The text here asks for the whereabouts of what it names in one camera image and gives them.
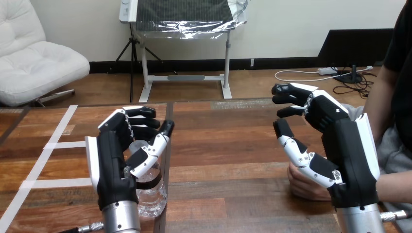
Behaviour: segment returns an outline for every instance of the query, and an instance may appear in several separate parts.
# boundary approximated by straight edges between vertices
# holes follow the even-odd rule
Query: white wall
[[[120,0],[31,2],[47,40],[71,47],[89,61],[114,61],[128,42],[129,27],[118,20]],[[329,29],[392,28],[404,3],[250,0],[248,23],[231,34],[232,58],[317,56]],[[146,44],[163,60],[223,59],[224,40],[151,39]],[[130,50],[122,60],[130,60]]]

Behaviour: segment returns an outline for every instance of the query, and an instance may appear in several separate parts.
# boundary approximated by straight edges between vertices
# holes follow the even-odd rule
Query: white leather chair
[[[74,93],[41,96],[89,73],[87,59],[46,36],[29,0],[0,0],[0,102],[18,106]]]

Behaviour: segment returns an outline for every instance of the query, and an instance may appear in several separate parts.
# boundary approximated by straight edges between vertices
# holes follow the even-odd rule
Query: wooden table
[[[272,128],[285,105],[249,99],[148,106],[176,126],[161,160],[168,205],[156,219],[141,218],[142,232],[340,232],[330,202],[289,193],[289,160]],[[0,145],[0,232],[53,233],[102,220],[83,141],[119,107],[22,111]],[[320,133],[302,117],[287,120],[311,151],[324,155]]]

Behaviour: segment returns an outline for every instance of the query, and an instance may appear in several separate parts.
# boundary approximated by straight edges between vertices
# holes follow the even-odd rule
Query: monitor stand
[[[360,83],[362,82],[362,76],[356,72],[356,65],[352,65],[352,70],[343,70],[343,71],[338,71],[334,75],[341,75],[341,74],[347,74],[347,73],[352,73],[348,74],[345,76],[341,77],[336,77],[335,79],[342,82],[342,83]]]

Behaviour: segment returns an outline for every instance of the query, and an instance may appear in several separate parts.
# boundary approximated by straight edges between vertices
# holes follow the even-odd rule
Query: black baseboard
[[[251,69],[293,69],[319,67],[317,57],[291,58],[257,58],[251,67],[251,59],[231,59],[230,70]],[[224,70],[224,59],[221,60],[178,60],[178,61],[147,61],[150,73],[179,71],[220,71]],[[90,62],[90,73],[130,73],[130,61]],[[134,73],[142,73],[141,62],[133,66]]]

